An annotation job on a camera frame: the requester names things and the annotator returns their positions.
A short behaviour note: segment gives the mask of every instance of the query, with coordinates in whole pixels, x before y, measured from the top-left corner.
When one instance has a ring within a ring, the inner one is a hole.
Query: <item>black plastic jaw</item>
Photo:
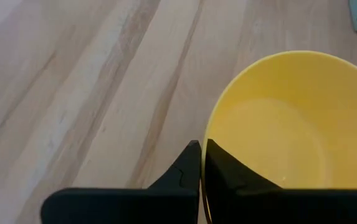
[[[210,139],[205,173],[213,224],[357,223],[357,190],[281,189]]]
[[[148,189],[63,189],[41,208],[43,224],[197,223],[201,147],[191,141]]]

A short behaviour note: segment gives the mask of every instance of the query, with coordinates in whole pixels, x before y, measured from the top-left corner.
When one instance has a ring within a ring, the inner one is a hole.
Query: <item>wood grain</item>
[[[346,0],[0,0],[0,223],[39,223],[64,187],[149,186],[266,55],[357,65],[349,13]]]

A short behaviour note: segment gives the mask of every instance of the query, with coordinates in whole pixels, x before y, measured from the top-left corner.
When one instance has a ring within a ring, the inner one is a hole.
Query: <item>light wood surface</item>
[[[357,65],[348,1],[0,0],[0,223],[64,187],[149,186],[284,50]]]

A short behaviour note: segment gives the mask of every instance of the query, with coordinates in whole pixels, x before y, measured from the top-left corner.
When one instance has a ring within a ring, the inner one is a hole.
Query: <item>yellow bowl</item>
[[[203,186],[207,139],[283,188],[357,189],[357,67],[310,51],[263,58],[214,107]]]

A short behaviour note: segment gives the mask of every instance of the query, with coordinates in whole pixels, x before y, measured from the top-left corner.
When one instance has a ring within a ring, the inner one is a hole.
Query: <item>wooden table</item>
[[[0,223],[149,186],[243,68],[298,49],[357,65],[347,0],[0,0]]]

